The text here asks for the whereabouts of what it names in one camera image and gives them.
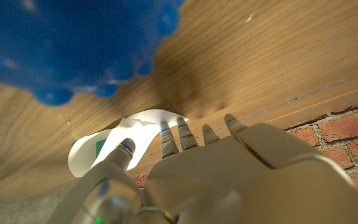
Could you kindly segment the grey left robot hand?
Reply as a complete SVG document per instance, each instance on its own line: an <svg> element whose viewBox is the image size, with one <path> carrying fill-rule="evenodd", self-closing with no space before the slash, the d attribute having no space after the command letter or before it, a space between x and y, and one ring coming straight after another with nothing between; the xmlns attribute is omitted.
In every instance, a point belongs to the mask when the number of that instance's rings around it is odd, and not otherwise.
<svg viewBox="0 0 358 224"><path fill-rule="evenodd" d="M358 191L335 162L275 126L224 118L230 135L202 128L196 142L178 119L180 143L158 127L162 159L139 187L126 170L132 133L79 179L50 223L358 223Z"/></svg>

